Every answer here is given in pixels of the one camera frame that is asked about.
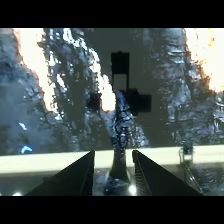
white strip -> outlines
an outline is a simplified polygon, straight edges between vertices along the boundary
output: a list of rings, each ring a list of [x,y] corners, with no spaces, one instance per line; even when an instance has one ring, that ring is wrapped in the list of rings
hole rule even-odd
[[[141,153],[160,165],[180,164],[179,150],[181,147],[141,148]],[[18,156],[0,156],[1,174],[58,172],[87,152],[51,153]],[[97,151],[95,168],[110,168],[113,162],[113,150]],[[132,149],[126,150],[127,166],[133,167]],[[196,146],[194,147],[193,163],[221,163],[224,162],[224,146]]]

reflective surface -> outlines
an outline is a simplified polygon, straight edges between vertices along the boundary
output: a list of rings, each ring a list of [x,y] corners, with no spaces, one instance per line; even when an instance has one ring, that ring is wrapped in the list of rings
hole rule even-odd
[[[195,40],[189,36],[197,35],[206,50],[222,47],[221,33],[197,32],[1,28],[1,156],[112,149],[113,112],[95,112],[86,102],[90,93],[102,91],[105,77],[111,82],[110,56],[117,51],[130,53],[130,87],[152,95],[151,113],[125,115],[132,118],[128,148],[223,144],[222,82],[215,68],[207,66],[210,57],[207,64],[195,62],[199,47],[192,47]],[[220,52],[208,49],[216,56],[212,58],[222,60]],[[218,59],[212,63],[219,66]],[[222,195],[222,165],[191,168],[205,194]]]

white bar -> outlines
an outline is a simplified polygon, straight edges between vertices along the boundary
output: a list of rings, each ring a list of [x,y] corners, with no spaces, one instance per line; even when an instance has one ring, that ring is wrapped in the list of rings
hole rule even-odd
[[[181,147],[141,148],[141,153],[160,165],[179,165]],[[17,156],[0,156],[0,175],[58,172],[75,162],[87,152],[51,153]],[[132,149],[126,150],[127,166],[133,167]],[[96,151],[95,168],[110,168],[113,150]],[[224,146],[195,146],[193,163],[224,162]]]

